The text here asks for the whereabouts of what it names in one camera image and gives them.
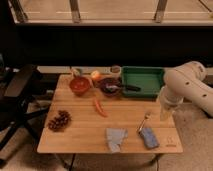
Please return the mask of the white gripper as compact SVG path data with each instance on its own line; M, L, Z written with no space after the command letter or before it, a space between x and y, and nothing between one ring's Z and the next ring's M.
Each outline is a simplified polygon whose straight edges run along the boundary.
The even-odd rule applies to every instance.
M161 106L160 120L166 121L172 115L176 107L174 94L166 86L163 86L159 92L158 101Z

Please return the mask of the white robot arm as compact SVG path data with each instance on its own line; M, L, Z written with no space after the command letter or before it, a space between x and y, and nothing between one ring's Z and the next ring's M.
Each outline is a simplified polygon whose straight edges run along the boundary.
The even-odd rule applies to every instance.
M206 75L204 65L198 61L168 68L163 76L165 85L158 95L161 105L160 119L167 120L184 99L213 117L213 88L203 82Z

